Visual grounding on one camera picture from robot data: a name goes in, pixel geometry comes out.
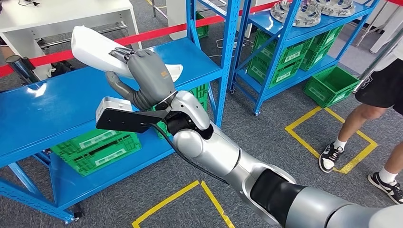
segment blue shelf frame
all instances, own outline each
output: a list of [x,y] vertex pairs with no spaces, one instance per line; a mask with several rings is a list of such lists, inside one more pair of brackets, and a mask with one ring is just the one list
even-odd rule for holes
[[[175,82],[177,90],[190,90],[212,80],[219,81],[216,100],[211,86],[209,97],[214,122],[221,126],[240,0],[228,1],[226,12],[208,0],[200,1],[225,18],[220,66],[201,51],[195,26],[195,0],[186,0],[187,37],[150,49],[167,64],[188,63]],[[184,50],[182,56],[178,55],[179,49]],[[138,89],[134,80],[122,80]],[[107,84],[104,73],[90,67],[1,93],[0,108],[6,112],[0,120],[0,125],[5,127],[0,132],[0,167],[8,165],[25,188],[0,178],[0,195],[67,224],[75,220],[69,207],[173,153],[169,144],[150,129],[138,134],[143,146],[141,150],[82,177],[54,153],[42,151],[95,129],[95,110],[104,96],[119,97]],[[18,161],[29,156],[49,168],[53,202],[42,195],[19,166]]]
[[[378,4],[379,0],[368,0],[364,4],[354,2],[355,4],[354,15],[345,18],[337,18],[322,15],[321,22],[318,25],[309,28],[300,28],[292,26],[292,22],[294,20],[294,17],[297,13],[298,7],[301,4],[302,0],[292,1],[289,13],[287,15],[284,24],[275,20],[270,15],[270,11],[263,11],[255,15],[249,15],[250,2],[251,2],[250,0],[245,2],[243,7],[244,13],[241,18],[240,29],[238,33],[238,42],[237,47],[235,49],[235,57],[234,61],[232,62],[230,71],[229,91],[231,93],[234,93],[235,88],[237,88],[241,92],[243,92],[250,100],[252,100],[253,103],[255,104],[253,112],[257,116],[260,114],[259,110],[265,100],[304,81],[311,75],[320,72],[321,70],[336,65],[343,56],[343,54],[347,51],[348,47],[351,45],[351,43],[353,42],[359,31],[361,30],[361,27],[364,25],[369,15],[374,10],[375,6]],[[312,38],[323,32],[334,29],[338,26],[344,25],[350,21],[358,19],[359,17],[362,17],[361,21],[358,23],[355,30],[351,34],[350,38],[348,39],[344,47],[340,50],[339,54],[335,59],[330,56],[326,56],[308,72],[299,69],[295,76],[285,80],[284,82],[272,88],[268,88],[271,78],[273,77],[273,74],[275,72],[277,63],[279,61],[280,54],[283,53],[285,48],[298,42],[304,41],[306,39]],[[240,55],[242,53],[242,43],[245,36],[245,30],[247,25],[250,23],[258,27],[265,33],[269,34],[271,38],[267,40],[260,48],[255,50],[245,61],[240,63]],[[269,67],[266,72],[266,78],[261,85],[247,74],[245,66],[273,39],[278,40],[273,54],[274,58],[269,64]],[[258,94],[257,98],[237,82],[237,79],[239,78],[243,80],[249,87],[251,87],[254,92]]]

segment green plastic crate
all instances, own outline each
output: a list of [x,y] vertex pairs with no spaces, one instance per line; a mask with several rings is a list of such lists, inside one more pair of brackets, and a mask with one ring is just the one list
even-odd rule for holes
[[326,108],[347,98],[359,82],[359,79],[348,72],[333,66],[313,75],[304,92],[319,106]]
[[[209,84],[205,83],[203,85],[200,85],[196,88],[193,88],[189,91],[190,93],[193,94],[199,100],[200,104],[203,106],[204,110],[207,111],[208,109],[208,103],[209,103]],[[163,121],[160,121],[157,123],[157,126],[159,126],[168,136],[171,136],[171,134],[168,132],[167,126]],[[158,138],[164,139],[163,135],[159,133],[158,131],[155,131],[158,135]]]
[[[203,19],[203,18],[205,18],[205,17],[202,14],[196,12],[196,20]],[[197,37],[199,39],[204,38],[204,37],[208,37],[209,36],[209,28],[210,28],[210,25],[197,27],[196,28]]]
[[[277,66],[269,83],[269,88],[272,88],[273,86],[294,76],[297,73],[301,63],[302,59],[300,58],[299,61],[291,63],[289,65]],[[248,64],[247,73],[260,84],[263,84],[268,66],[269,64],[266,63],[264,60],[260,59],[259,57],[254,57]]]
[[328,46],[332,46],[342,29],[343,25],[315,36],[309,50],[319,52]]
[[308,50],[299,68],[305,71],[309,71],[314,65],[316,65],[320,60],[322,60],[326,56],[326,54],[330,50],[330,47],[331,45],[318,52]]
[[[86,139],[86,136],[89,135],[96,136]],[[107,139],[97,140],[98,137],[103,138],[104,136],[102,135],[110,135],[110,131],[94,130],[63,142],[51,149],[82,176],[87,176],[141,149],[141,144],[136,133],[116,131],[116,134]],[[89,140],[97,142],[91,143],[90,146],[78,149],[75,152],[73,151],[72,148],[77,145],[82,146]]]
[[[253,51],[260,48],[261,45],[264,42],[266,42],[268,39],[270,39],[270,35],[264,33],[262,30],[258,29],[258,31],[256,33],[255,41],[253,44]],[[313,41],[313,38],[310,38],[308,40],[305,40],[300,43],[287,47],[284,50],[283,54],[281,54],[281,56],[280,56],[280,59],[278,61],[278,66],[285,67],[285,66],[288,66],[290,63],[299,61],[301,58],[303,58],[305,56],[312,41]],[[256,56],[259,57],[260,59],[264,60],[267,63],[271,62],[271,60],[273,58],[274,50],[276,48],[276,44],[277,44],[277,40],[273,40]]]

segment black and white sneaker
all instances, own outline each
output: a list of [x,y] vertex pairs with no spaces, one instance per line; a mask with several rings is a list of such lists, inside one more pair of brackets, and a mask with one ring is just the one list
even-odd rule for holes
[[344,151],[341,146],[335,148],[333,143],[327,145],[325,150],[319,156],[319,168],[326,173],[330,173],[332,171],[333,167],[335,166],[335,162],[339,158],[340,154]]
[[403,204],[403,191],[400,189],[400,184],[395,180],[392,183],[381,181],[379,172],[374,172],[368,175],[369,182],[380,190],[384,191],[396,204]]

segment red barrier rope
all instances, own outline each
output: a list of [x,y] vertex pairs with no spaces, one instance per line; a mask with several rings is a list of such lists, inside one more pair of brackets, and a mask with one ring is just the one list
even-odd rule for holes
[[[276,2],[277,1],[251,7],[250,13],[255,13],[258,11],[262,11],[262,10],[271,8]],[[242,11],[243,10],[239,11],[239,16],[242,16]],[[211,24],[215,24],[218,22],[222,22],[222,21],[224,21],[224,18],[222,18],[221,16],[212,16],[212,17],[197,20],[196,27],[211,25]],[[180,25],[175,25],[175,26],[170,26],[170,27],[166,27],[166,28],[151,30],[148,32],[140,33],[138,35],[119,38],[119,39],[116,39],[115,41],[121,45],[128,45],[128,44],[132,44],[135,42],[140,42],[140,41],[144,41],[144,40],[148,40],[148,39],[167,36],[171,33],[180,32],[183,30],[186,30],[186,23],[180,24]],[[34,66],[37,67],[37,66],[41,66],[41,65],[45,65],[45,64],[49,64],[49,63],[56,63],[56,62],[60,62],[63,60],[69,60],[72,58],[74,58],[73,53],[71,52],[71,50],[67,50],[67,51],[57,52],[54,54],[36,57],[36,58],[30,59],[30,61]],[[0,77],[9,75],[12,72],[14,72],[14,70],[9,65],[0,66]]]

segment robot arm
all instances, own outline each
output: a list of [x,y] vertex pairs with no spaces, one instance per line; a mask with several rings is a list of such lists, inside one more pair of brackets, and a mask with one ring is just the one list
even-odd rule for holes
[[[382,212],[297,185],[284,170],[243,151],[210,121],[191,93],[174,89],[165,65],[154,52],[117,48],[111,55],[128,64],[140,89],[133,90],[113,72],[106,73],[109,84],[141,111],[132,112],[126,100],[104,98],[97,110],[97,128],[142,133],[165,121],[173,135],[172,146],[179,154],[231,185],[269,224],[279,223],[285,228],[366,228],[372,227],[371,221]],[[153,106],[156,111],[147,111]]]

